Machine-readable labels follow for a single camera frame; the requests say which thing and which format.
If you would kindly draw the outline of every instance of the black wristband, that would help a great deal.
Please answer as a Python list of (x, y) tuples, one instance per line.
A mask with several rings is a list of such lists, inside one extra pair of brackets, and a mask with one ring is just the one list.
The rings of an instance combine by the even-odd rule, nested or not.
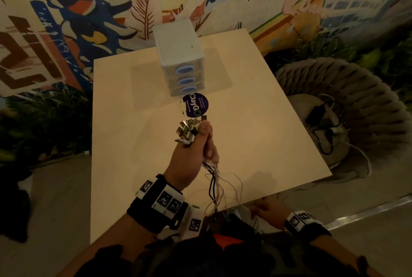
[(317, 237), (330, 232), (305, 211), (292, 212), (285, 221), (285, 231), (303, 243), (310, 243)]
[(137, 191), (127, 214), (148, 231), (158, 234), (167, 225), (180, 224), (188, 206), (184, 200), (182, 193), (159, 174)]

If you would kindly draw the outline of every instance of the hand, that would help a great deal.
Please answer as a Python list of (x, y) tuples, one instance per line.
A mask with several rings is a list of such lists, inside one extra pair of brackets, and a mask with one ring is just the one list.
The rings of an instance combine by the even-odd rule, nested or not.
[(276, 199), (276, 194), (257, 200), (249, 207), (250, 217), (255, 216), (263, 218), (273, 227), (283, 230), (285, 221), (293, 210), (286, 204)]
[(219, 155), (213, 143), (213, 129), (209, 121), (200, 123), (199, 131), (190, 146), (178, 143), (164, 177), (168, 183), (182, 191), (199, 173), (203, 160), (219, 162)]

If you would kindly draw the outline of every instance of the white table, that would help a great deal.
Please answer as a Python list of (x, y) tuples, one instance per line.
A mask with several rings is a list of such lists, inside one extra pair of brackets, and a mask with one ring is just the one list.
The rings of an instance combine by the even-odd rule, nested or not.
[[(330, 170), (245, 29), (201, 37), (206, 113), (214, 129), (222, 177), (241, 202), (290, 189)], [(90, 241), (115, 223), (148, 177), (167, 168), (182, 115), (170, 97), (156, 48), (94, 62)], [(201, 169), (183, 191), (205, 208), (209, 180)], [(227, 207), (236, 206), (226, 183)], [(226, 206), (222, 202), (220, 210)]]

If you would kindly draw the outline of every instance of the woven rope chair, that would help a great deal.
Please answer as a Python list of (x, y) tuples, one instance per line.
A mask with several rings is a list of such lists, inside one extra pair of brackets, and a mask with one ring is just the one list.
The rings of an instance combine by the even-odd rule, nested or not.
[[(350, 144), (363, 150), (374, 170), (389, 165), (410, 148), (410, 113), (389, 86), (367, 69), (341, 59), (317, 58), (287, 64), (275, 77), (287, 96), (325, 93), (342, 103), (340, 120), (348, 129)], [(358, 150), (351, 148), (332, 174), (322, 181), (365, 177), (368, 163)]]

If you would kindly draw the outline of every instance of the purple sticker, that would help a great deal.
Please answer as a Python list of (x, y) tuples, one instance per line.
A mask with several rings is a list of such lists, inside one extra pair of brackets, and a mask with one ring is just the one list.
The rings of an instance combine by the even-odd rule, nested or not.
[(209, 102), (200, 93), (191, 93), (183, 97), (182, 101), (186, 105), (186, 115), (188, 117), (199, 117), (206, 113)]

